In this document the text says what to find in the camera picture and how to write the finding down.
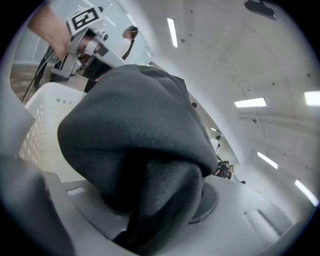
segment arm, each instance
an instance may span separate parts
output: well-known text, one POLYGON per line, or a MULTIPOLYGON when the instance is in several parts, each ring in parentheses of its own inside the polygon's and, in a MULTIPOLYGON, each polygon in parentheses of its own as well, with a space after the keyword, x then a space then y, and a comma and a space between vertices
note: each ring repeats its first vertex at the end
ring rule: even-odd
POLYGON ((71 34, 67 25, 51 11, 47 3, 36 11, 27 26, 49 43, 60 60, 64 59, 71 34))

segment black cable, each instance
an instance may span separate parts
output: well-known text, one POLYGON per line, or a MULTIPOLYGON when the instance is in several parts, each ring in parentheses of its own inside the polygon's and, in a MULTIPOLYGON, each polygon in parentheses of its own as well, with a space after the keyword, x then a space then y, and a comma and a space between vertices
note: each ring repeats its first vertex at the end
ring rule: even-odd
POLYGON ((49 57, 44 61, 44 63, 41 65, 41 67, 40 67, 40 68, 38 69, 38 71, 35 73, 33 79, 31 80, 30 84, 28 85, 28 87, 27 87, 27 89, 26 89, 26 91, 25 91, 25 93, 24 93, 24 95, 23 95, 23 97, 22 97, 22 100, 21 100, 22 103, 23 103, 24 100, 26 99, 26 96, 28 95, 28 93, 29 93, 29 91, 30 91, 30 88, 31 88, 34 80, 36 79, 37 75, 39 74, 39 72, 41 71, 41 69, 45 66, 45 64, 47 64, 48 60, 49 60, 53 55, 54 55, 54 52, 49 55, 49 57))

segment garment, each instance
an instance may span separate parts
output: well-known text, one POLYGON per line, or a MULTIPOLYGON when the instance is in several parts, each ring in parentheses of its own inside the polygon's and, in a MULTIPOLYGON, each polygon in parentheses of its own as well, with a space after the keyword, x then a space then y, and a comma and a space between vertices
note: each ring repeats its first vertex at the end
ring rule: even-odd
POLYGON ((228 171, 228 167, 225 164, 222 164, 214 173, 215 176, 221 177, 224 179, 231 179, 232 173, 228 171))
POLYGON ((205 126, 183 79, 150 66, 104 75, 62 120, 67 162, 117 213, 129 214, 115 242, 148 255, 188 224, 204 177, 217 167, 205 126))
POLYGON ((211 145, 212 145, 214 151, 217 152, 219 142, 215 138, 211 138, 210 142, 211 142, 211 145))
POLYGON ((121 37, 111 48, 111 50, 120 58, 129 50, 131 40, 121 37))
POLYGON ((97 81, 93 79, 88 79, 84 88, 84 92, 88 93, 96 84, 97 84, 97 81))

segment white wall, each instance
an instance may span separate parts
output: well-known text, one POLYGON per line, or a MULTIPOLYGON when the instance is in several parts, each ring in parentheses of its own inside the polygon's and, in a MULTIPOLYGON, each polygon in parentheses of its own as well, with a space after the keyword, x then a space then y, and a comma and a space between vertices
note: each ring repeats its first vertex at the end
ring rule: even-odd
POLYGON ((248 161, 236 170, 235 176, 239 181, 244 180, 246 186, 282 209, 293 223, 307 220, 315 210, 312 203, 294 184, 287 184, 277 174, 277 170, 272 167, 269 170, 260 162, 260 159, 248 161))

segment floor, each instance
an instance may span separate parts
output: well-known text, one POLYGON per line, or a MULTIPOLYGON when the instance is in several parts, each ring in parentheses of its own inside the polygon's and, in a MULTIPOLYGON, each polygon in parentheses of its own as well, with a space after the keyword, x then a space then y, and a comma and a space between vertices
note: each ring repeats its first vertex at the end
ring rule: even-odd
MULTIPOLYGON (((12 66, 11 74, 10 74, 11 88, 20 100, 22 100, 30 82, 34 78, 37 68, 38 68, 37 65, 29 65, 29 64, 28 65, 14 64, 12 66)), ((40 86, 49 82, 50 70, 51 70, 50 66, 45 69, 43 77, 40 81, 40 86)), ((84 78, 83 76, 73 76, 73 77, 70 77, 68 81, 60 82, 60 83, 66 86, 70 86, 74 89, 83 91, 85 89, 87 80, 88 79, 84 78)), ((36 91, 37 90, 32 85, 27 97, 25 98, 24 103, 28 102, 28 100, 32 97, 32 95, 36 91)))

